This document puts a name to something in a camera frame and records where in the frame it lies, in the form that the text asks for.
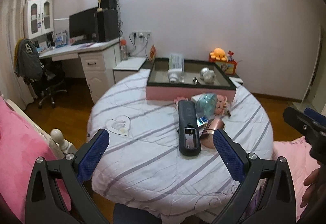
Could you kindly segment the person right hand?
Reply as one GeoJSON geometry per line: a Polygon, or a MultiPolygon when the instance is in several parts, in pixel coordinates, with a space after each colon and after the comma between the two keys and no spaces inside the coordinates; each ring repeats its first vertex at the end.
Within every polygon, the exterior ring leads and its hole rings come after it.
{"type": "Polygon", "coordinates": [[[319,165],[319,168],[315,169],[303,182],[303,185],[306,186],[307,189],[302,196],[302,201],[300,204],[301,208],[304,208],[307,204],[309,204],[312,194],[316,188],[322,163],[317,161],[317,164],[319,165]]]}

